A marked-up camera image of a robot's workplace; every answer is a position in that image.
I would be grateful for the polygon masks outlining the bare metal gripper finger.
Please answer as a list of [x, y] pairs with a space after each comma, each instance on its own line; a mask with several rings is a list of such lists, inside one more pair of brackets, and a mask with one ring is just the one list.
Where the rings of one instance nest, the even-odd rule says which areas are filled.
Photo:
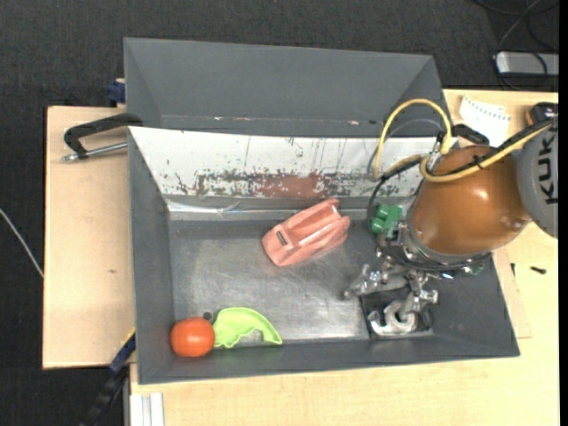
[[359, 275], [343, 290], [341, 299], [350, 300], [377, 292], [392, 291], [404, 288], [407, 284], [408, 279], [404, 273], [373, 271], [369, 264], [363, 264]]
[[429, 308], [439, 303], [439, 290], [410, 280], [378, 281], [367, 292], [367, 328], [374, 337], [402, 337], [432, 326]]

